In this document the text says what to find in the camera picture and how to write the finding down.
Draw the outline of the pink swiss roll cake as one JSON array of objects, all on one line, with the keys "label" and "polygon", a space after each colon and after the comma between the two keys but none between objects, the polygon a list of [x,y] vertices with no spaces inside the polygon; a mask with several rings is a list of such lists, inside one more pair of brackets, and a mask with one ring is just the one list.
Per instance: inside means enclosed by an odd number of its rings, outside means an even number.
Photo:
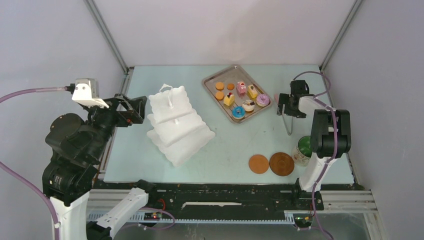
[{"label": "pink swiss roll cake", "polygon": [[247,86],[244,81],[238,81],[236,84],[236,91],[239,95],[245,95],[247,92]]}]

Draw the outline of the yellow cake slice with cherry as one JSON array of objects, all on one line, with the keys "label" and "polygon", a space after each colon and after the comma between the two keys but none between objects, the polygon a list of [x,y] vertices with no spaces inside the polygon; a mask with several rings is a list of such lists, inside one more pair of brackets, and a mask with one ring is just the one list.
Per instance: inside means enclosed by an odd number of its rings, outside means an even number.
[{"label": "yellow cake slice with cherry", "polygon": [[232,106],[235,101],[235,95],[232,92],[229,92],[223,99],[223,104],[227,107]]}]

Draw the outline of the white spare arm link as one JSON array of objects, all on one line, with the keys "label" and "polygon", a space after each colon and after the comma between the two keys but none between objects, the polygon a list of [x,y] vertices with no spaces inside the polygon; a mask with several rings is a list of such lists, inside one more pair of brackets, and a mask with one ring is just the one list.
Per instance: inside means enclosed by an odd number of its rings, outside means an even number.
[{"label": "white spare arm link", "polygon": [[132,188],[115,207],[86,225],[88,240],[112,240],[124,224],[149,200],[149,194],[141,188]]}]

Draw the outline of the yellow cake slice with fruit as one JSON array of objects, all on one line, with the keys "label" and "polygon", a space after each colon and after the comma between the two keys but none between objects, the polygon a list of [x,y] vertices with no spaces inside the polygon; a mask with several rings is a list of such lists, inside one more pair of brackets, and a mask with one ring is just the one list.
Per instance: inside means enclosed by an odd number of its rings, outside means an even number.
[{"label": "yellow cake slice with fruit", "polygon": [[247,94],[251,99],[256,99],[258,96],[258,91],[256,89],[256,87],[251,84],[247,86]]}]

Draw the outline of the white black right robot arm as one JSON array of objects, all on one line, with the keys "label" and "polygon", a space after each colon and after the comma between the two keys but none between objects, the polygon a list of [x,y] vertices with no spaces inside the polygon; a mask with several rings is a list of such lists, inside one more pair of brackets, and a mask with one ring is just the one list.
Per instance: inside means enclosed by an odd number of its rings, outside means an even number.
[{"label": "white black right robot arm", "polygon": [[291,81],[290,93],[279,94],[277,115],[297,119],[312,117],[311,158],[298,179],[300,190],[290,196],[295,208],[304,209],[311,202],[308,192],[319,191],[330,167],[350,151],[351,115],[348,110],[331,107],[311,94],[305,80]]}]

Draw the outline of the white chocolate donut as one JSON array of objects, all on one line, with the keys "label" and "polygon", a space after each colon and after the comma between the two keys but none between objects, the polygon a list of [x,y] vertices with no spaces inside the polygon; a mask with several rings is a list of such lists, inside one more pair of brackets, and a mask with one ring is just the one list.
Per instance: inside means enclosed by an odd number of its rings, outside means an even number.
[{"label": "white chocolate donut", "polygon": [[253,100],[246,99],[242,102],[241,106],[245,110],[246,113],[250,113],[250,112],[254,111],[256,104]]}]

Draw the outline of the blue frosted donut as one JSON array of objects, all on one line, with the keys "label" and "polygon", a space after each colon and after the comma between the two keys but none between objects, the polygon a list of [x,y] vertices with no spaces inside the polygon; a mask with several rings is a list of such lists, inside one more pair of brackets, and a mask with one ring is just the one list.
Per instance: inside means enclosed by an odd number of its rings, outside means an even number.
[{"label": "blue frosted donut", "polygon": [[236,120],[241,120],[245,117],[246,111],[242,106],[236,106],[231,111],[232,118]]}]

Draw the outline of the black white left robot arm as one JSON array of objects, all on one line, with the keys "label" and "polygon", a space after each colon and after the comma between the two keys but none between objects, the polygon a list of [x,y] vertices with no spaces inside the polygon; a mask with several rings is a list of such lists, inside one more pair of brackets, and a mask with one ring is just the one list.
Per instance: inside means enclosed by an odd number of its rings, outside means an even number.
[{"label": "black white left robot arm", "polygon": [[55,211],[53,228],[60,240],[113,239],[113,225],[86,222],[92,180],[114,130],[142,124],[147,100],[124,94],[90,100],[82,106],[87,120],[67,113],[51,124],[45,142],[52,157],[42,174],[42,191]]}]

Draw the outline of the pink-tipped metal tongs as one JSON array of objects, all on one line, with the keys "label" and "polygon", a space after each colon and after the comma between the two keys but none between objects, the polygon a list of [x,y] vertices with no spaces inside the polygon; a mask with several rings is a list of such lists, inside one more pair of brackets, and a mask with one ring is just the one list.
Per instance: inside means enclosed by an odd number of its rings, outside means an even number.
[{"label": "pink-tipped metal tongs", "polygon": [[290,121],[290,124],[288,124],[288,121],[285,119],[284,110],[286,109],[287,105],[289,104],[290,95],[286,93],[275,93],[274,94],[274,100],[277,103],[277,112],[276,114],[278,116],[282,117],[283,124],[286,130],[286,133],[288,136],[291,136],[293,133],[293,120]]}]

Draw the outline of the purple sprinkled donut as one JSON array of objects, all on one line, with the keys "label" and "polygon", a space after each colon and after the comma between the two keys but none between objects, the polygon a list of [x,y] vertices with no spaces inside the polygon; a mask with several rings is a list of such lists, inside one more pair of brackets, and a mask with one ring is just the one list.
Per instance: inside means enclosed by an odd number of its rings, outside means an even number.
[{"label": "purple sprinkled donut", "polygon": [[266,94],[259,94],[256,97],[256,105],[259,107],[266,107],[270,104],[271,100]]}]

